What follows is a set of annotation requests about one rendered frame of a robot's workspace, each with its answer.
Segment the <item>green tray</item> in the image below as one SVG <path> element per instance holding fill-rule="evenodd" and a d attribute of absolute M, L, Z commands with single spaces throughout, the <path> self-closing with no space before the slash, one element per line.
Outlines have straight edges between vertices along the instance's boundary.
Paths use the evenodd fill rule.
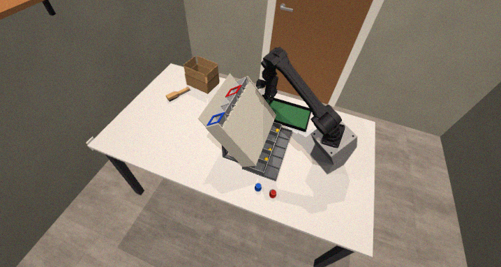
<path fill-rule="evenodd" d="M 274 122 L 306 132 L 311 110 L 308 107 L 274 98 L 270 108 L 276 114 Z"/>

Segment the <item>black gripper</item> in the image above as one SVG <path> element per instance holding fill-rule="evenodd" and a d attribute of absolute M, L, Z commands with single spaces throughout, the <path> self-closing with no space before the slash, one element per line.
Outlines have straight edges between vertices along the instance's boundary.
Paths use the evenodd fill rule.
<path fill-rule="evenodd" d="M 265 100 L 267 99 L 267 100 L 269 100 L 269 101 L 270 101 L 270 102 L 269 102 L 269 105 L 270 105 L 270 103 L 274 100 L 274 96 L 277 94 L 277 90 L 278 90 L 278 89 L 277 89 L 276 87 L 277 87 L 277 85 L 276 85 L 276 86 L 271 86 L 271 91 L 270 91 L 270 93 L 267 93 L 267 92 L 265 92 L 265 93 L 264 93 L 264 97 L 263 97 L 263 98 L 264 98 Z M 271 96 L 272 98 L 271 98 L 270 96 Z M 266 101 L 267 101 L 267 100 L 266 100 Z"/>

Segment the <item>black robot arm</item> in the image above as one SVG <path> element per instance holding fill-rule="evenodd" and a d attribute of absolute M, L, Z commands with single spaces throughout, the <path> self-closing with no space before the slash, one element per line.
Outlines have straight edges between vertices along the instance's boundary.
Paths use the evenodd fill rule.
<path fill-rule="evenodd" d="M 265 92 L 270 93 L 271 86 L 276 86 L 278 83 L 276 69 L 279 70 L 310 108 L 314 116 L 311 118 L 311 121 L 323 134 L 322 144 L 338 148 L 345 130 L 345 126 L 339 124 L 342 118 L 333 110 L 331 105 L 324 106 L 317 99 L 305 81 L 293 68 L 287 57 L 287 52 L 281 47 L 275 47 L 263 58 L 261 65 L 264 68 L 262 71 L 262 78 L 264 80 L 258 79 L 256 82 L 257 89 L 262 89 L 266 85 Z"/>

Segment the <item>brown cardboard box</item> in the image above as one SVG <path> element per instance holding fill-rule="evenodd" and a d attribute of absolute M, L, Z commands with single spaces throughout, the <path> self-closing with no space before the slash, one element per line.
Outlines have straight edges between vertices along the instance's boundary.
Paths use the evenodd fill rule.
<path fill-rule="evenodd" d="M 219 84 L 218 64 L 200 56 L 197 61 L 194 56 L 184 64 L 186 84 L 208 94 Z"/>

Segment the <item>grey slanted cover panel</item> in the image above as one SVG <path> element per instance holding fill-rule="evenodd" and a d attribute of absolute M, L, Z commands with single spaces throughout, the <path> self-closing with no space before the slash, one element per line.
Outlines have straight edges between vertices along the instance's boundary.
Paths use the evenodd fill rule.
<path fill-rule="evenodd" d="M 239 85 L 236 94 L 226 97 L 230 89 Z M 223 112 L 219 123 L 207 126 L 213 115 Z M 274 122 L 275 118 L 249 76 L 236 81 L 229 74 L 198 120 L 242 169 L 276 181 L 292 130 Z"/>

